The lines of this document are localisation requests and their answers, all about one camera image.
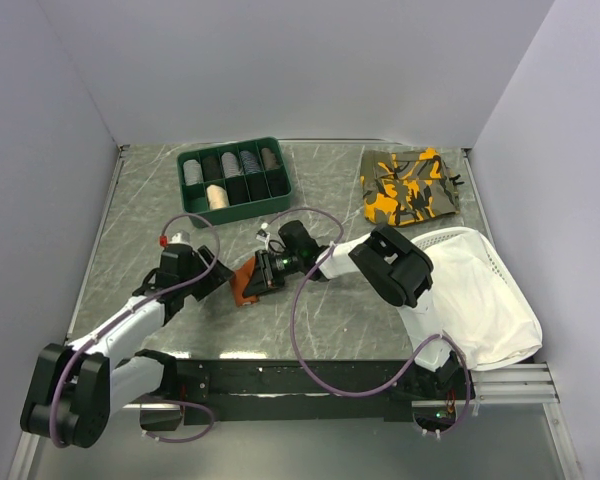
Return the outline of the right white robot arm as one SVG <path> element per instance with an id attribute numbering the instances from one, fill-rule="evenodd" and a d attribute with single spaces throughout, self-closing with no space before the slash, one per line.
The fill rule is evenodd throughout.
<path id="1" fill-rule="evenodd" d="M 426 341 L 443 334 L 444 327 L 431 294 L 434 265 L 424 251 L 388 225 L 335 246 L 319 245 L 298 220 L 280 227 L 278 236 L 282 247 L 273 250 L 266 228 L 257 234 L 267 247 L 236 271 L 231 288 L 237 305 L 284 288 L 286 278 L 297 273 L 309 274 L 312 281 L 361 274 L 385 302 L 397 308 L 411 345 L 422 348 L 415 359 L 424 368 L 417 376 L 420 391 L 436 399 L 451 389 L 453 376 L 444 366 L 451 347 L 442 340 Z"/>

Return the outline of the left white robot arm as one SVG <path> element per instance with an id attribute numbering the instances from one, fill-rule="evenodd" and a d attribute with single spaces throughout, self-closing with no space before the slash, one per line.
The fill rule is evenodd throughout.
<path id="1" fill-rule="evenodd" d="M 187 298 L 202 300 L 234 273 L 205 246 L 173 243 L 124 306 L 94 331 L 39 353 L 20 416 L 23 431 L 59 448 L 92 446 L 112 414 L 151 396 L 179 403 L 178 361 L 142 344 L 179 313 Z"/>

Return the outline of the green divided organizer tray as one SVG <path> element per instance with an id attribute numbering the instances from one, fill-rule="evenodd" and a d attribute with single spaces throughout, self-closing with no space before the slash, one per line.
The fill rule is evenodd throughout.
<path id="1" fill-rule="evenodd" d="M 272 149 L 278 156 L 279 168 L 274 170 L 264 168 L 260 154 L 261 149 L 264 147 Z M 258 158 L 262 171 L 246 175 L 240 160 L 240 150 L 251 151 Z M 236 155 L 241 165 L 240 176 L 226 178 L 222 168 L 223 178 L 220 180 L 207 182 L 204 179 L 202 183 L 192 186 L 184 184 L 182 173 L 184 162 L 193 159 L 201 165 L 201 160 L 204 157 L 212 155 L 217 157 L 221 163 L 221 155 L 224 152 L 232 152 Z M 196 219 L 192 221 L 193 225 L 198 228 L 204 228 L 206 223 L 221 225 L 282 212 L 288 209 L 292 203 L 293 189 L 289 169 L 284 160 L 280 143 L 274 137 L 263 137 L 185 151 L 177 157 L 177 172 L 183 210 L 186 213 L 196 214 L 205 219 L 205 221 Z M 227 208 L 209 209 L 206 188 L 211 184 L 225 188 L 230 202 Z"/>

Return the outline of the orange underwear beige waistband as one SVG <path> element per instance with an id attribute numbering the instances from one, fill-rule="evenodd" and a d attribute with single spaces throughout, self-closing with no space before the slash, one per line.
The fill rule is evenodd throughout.
<path id="1" fill-rule="evenodd" d="M 234 302 L 237 307 L 251 305 L 259 301 L 257 295 L 248 296 L 244 293 L 254 273 L 255 264 L 256 259 L 254 257 L 250 258 L 241 267 L 234 271 L 234 276 L 229 281 Z"/>

